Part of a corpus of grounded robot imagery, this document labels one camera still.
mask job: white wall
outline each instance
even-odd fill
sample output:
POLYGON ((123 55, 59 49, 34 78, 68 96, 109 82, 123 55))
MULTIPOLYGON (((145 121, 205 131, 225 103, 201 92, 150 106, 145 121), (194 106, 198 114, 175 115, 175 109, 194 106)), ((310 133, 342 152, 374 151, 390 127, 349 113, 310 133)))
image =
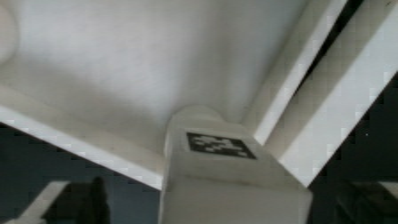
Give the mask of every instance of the white wall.
POLYGON ((22 42, 0 82, 161 150, 171 114, 239 121, 306 0, 0 0, 22 42))

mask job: qr code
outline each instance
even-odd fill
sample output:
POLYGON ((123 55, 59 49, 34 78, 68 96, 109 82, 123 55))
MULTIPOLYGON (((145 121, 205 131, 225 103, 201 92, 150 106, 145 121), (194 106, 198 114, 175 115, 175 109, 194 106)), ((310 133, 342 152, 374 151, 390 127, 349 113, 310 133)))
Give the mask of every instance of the qr code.
POLYGON ((225 156, 257 159, 257 156, 241 139, 187 133, 191 150, 225 156))

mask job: dark floor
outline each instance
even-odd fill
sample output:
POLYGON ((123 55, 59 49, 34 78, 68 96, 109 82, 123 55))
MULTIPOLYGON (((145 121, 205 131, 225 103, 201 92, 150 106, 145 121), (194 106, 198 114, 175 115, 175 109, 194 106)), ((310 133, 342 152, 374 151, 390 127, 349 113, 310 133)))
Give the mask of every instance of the dark floor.
POLYGON ((114 224, 155 224, 161 192, 0 125, 0 223, 17 218, 50 181, 106 180, 114 224))

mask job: white trim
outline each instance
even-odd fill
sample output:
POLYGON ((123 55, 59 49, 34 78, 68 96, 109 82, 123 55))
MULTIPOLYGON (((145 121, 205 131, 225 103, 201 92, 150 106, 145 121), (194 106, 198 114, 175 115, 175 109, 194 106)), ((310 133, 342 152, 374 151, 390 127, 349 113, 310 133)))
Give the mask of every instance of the white trim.
POLYGON ((0 122, 152 187, 162 188, 164 157, 4 85, 0 122))
POLYGON ((312 0, 244 120, 265 144, 322 48, 347 0, 312 0))

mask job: white structure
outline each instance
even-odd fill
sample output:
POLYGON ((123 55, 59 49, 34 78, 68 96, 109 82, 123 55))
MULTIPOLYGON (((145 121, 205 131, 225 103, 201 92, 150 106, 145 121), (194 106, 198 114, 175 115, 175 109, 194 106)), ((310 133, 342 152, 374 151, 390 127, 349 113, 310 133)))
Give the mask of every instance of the white structure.
MULTIPOLYGON (((294 96, 345 3, 0 0, 0 122, 157 189, 168 173, 168 184, 175 177, 180 183, 180 175, 205 175, 244 181, 267 193, 269 184, 285 181, 267 152, 308 186, 398 70, 398 1, 368 0, 294 96), (166 172, 168 121, 187 105, 210 106, 228 122, 201 115, 193 123, 173 123, 210 136, 244 138, 260 163, 241 158, 194 163, 194 152, 171 150, 169 158, 177 151, 182 160, 166 172), (205 164, 221 170, 209 172, 205 164)), ((168 148, 187 149, 187 142, 171 142, 184 136, 175 128, 168 148)), ((198 141, 216 140, 205 136, 198 141)), ((207 182, 198 181, 178 184, 177 192, 191 192, 193 183, 207 182)), ((248 191, 249 186, 232 189, 248 191)), ((180 195, 168 197, 166 203, 180 200, 180 195)))
POLYGON ((36 197, 33 204, 29 205, 22 216, 18 217, 18 219, 10 220, 4 224, 47 224, 43 215, 65 191, 68 184, 68 181, 50 182, 47 188, 42 191, 40 196, 36 197))
POLYGON ((205 107, 173 117, 162 224, 301 224, 312 193, 246 128, 205 107))

